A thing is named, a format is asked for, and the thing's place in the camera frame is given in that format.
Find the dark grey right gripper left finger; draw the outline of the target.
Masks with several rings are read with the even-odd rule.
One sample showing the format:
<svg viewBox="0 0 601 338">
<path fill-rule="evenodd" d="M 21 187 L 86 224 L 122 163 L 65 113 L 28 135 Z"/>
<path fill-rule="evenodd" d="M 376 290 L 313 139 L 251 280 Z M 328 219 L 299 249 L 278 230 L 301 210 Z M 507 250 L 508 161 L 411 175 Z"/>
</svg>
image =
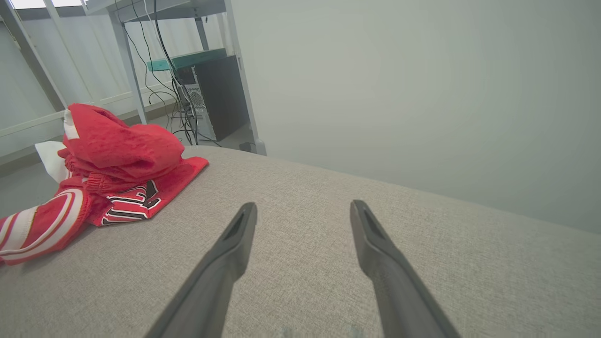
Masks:
<svg viewBox="0 0 601 338">
<path fill-rule="evenodd" d="M 147 338 L 220 338 L 235 282 L 245 273 L 258 210 L 245 203 L 191 271 Z"/>
</svg>

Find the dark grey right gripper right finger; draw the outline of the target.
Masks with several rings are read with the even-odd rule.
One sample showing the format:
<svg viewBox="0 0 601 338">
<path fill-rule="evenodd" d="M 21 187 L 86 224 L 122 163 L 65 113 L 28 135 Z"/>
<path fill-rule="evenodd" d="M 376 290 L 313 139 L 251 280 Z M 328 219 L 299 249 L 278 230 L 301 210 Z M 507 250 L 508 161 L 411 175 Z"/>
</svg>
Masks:
<svg viewBox="0 0 601 338">
<path fill-rule="evenodd" d="M 350 203 L 359 266 L 373 283 L 386 338 L 459 338 L 412 265 L 365 201 Z"/>
</svg>

